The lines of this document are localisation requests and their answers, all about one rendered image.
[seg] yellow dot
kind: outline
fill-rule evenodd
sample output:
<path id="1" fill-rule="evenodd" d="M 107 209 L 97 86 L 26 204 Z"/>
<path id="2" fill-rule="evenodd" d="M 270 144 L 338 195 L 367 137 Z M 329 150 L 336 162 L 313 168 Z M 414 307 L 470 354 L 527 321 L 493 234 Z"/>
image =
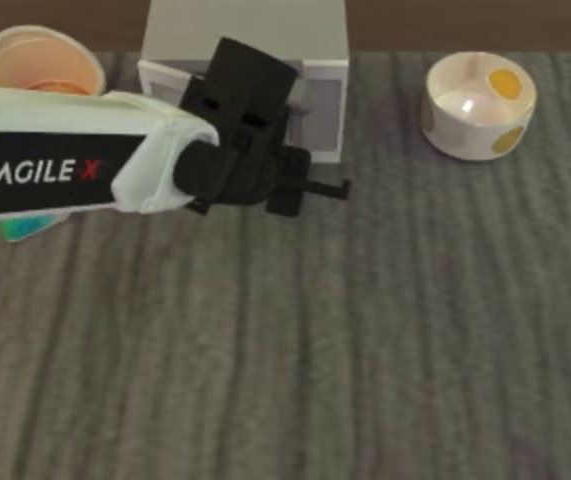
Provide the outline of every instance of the yellow dot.
<path id="1" fill-rule="evenodd" d="M 517 127 L 498 137 L 492 145 L 494 153 L 501 154 L 511 150 L 520 140 L 523 130 L 523 127 Z"/>
<path id="2" fill-rule="evenodd" d="M 428 133 L 434 128 L 434 112 L 425 91 L 421 95 L 421 126 Z"/>
<path id="3" fill-rule="evenodd" d="M 494 70 L 489 76 L 489 82 L 499 95 L 509 100 L 516 100 L 521 94 L 521 82 L 511 70 Z"/>

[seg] gray wood surface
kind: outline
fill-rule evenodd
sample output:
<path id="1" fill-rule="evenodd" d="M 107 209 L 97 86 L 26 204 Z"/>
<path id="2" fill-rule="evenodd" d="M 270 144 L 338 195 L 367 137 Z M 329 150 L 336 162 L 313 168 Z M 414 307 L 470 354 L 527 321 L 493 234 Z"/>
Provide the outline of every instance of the gray wood surface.
<path id="1" fill-rule="evenodd" d="M 315 170 L 349 203 L 0 237 L 0 479 L 571 479 L 571 55 L 511 57 L 540 104 L 500 161 L 418 133 L 436 55 L 357 54 Z"/>

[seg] white box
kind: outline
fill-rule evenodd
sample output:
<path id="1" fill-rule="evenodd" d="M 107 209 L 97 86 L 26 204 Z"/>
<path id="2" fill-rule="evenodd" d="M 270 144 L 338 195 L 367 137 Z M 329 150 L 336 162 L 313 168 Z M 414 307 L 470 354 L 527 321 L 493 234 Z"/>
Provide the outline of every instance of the white box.
<path id="1" fill-rule="evenodd" d="M 294 114 L 289 143 L 317 163 L 340 162 L 349 48 L 344 0 L 152 0 L 139 74 L 143 91 L 173 104 L 202 75 L 221 37 L 296 68 L 311 109 Z"/>

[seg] wood grain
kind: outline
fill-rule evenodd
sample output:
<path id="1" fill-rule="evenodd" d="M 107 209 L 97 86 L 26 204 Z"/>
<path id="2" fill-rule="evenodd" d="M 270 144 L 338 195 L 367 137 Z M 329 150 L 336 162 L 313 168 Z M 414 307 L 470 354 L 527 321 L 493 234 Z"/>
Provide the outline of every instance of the wood grain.
<path id="1" fill-rule="evenodd" d="M 0 0 L 0 30 L 68 32 L 96 50 L 140 49 L 149 0 Z M 353 50 L 571 50 L 569 0 L 347 0 Z"/>

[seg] red letter x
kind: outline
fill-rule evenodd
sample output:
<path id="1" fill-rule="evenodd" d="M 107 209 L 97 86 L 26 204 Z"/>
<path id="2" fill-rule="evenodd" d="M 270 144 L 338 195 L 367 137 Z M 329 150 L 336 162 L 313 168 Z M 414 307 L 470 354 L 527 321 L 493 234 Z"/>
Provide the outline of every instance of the red letter x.
<path id="1" fill-rule="evenodd" d="M 100 162 L 100 160 L 85 160 L 85 168 L 81 170 L 81 180 L 95 180 Z"/>

